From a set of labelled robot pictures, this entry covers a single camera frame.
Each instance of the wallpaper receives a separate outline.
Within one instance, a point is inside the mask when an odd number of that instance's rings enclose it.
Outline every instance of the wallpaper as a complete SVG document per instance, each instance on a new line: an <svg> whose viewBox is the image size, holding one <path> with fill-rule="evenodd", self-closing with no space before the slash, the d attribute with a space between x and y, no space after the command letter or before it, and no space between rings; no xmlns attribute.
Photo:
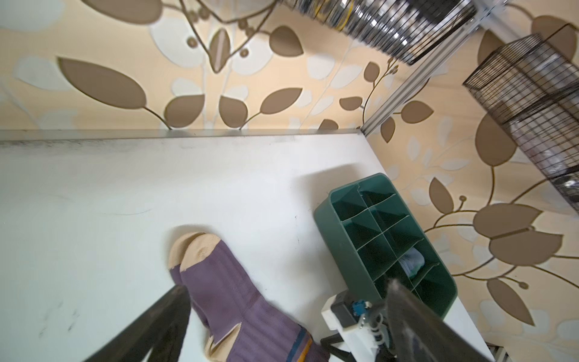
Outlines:
<svg viewBox="0 0 579 362"><path fill-rule="evenodd" d="M273 0L5 0L0 129L355 129L408 67Z"/></svg>
<svg viewBox="0 0 579 362"><path fill-rule="evenodd" d="M510 3L507 16L544 36L579 20L562 4L535 4ZM575 31L552 43L577 58ZM474 34L369 142L485 341L514 361L579 361L579 217L462 87L502 44Z"/></svg>

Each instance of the metal mesh basket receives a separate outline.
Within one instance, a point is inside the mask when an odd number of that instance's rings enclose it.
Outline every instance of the metal mesh basket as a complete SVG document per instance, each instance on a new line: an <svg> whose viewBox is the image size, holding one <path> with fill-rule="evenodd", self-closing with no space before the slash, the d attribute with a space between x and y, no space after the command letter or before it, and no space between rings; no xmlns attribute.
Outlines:
<svg viewBox="0 0 579 362"><path fill-rule="evenodd" d="M410 65L477 13L470 0L281 1Z"/></svg>
<svg viewBox="0 0 579 362"><path fill-rule="evenodd" d="M463 85L579 213L579 69L550 37L496 49Z"/></svg>

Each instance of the green storage box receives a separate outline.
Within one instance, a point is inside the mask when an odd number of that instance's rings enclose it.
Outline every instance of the green storage box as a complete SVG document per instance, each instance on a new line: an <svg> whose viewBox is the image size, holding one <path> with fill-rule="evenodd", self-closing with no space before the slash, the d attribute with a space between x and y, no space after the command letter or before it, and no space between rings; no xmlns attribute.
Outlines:
<svg viewBox="0 0 579 362"><path fill-rule="evenodd" d="M357 298L386 297L386 282L396 278L444 318L456 298L456 283L386 175L332 190L314 219ZM398 260L412 247L425 264L409 278Z"/></svg>

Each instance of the white table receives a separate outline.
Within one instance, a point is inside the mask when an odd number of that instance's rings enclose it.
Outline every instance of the white table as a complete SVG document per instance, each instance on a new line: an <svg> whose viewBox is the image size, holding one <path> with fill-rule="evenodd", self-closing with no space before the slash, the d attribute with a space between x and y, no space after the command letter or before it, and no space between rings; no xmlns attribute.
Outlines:
<svg viewBox="0 0 579 362"><path fill-rule="evenodd" d="M0 170L0 356L62 362L171 288L167 253L190 231L220 235L268 300L331 334L320 310L346 286L312 212L383 172L358 134L4 144ZM445 321L491 357L458 299ZM181 360L203 360L205 338L191 318Z"/></svg>

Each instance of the pair of socks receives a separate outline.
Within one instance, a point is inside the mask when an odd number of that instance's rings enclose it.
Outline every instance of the pair of socks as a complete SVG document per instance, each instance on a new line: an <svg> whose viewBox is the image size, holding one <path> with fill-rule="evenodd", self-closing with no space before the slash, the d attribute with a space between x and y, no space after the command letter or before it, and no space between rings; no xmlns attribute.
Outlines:
<svg viewBox="0 0 579 362"><path fill-rule="evenodd" d="M328 361L302 326L264 299L218 236L183 235L171 249L169 270L175 283L187 287L192 308L210 330L210 361Z"/></svg>

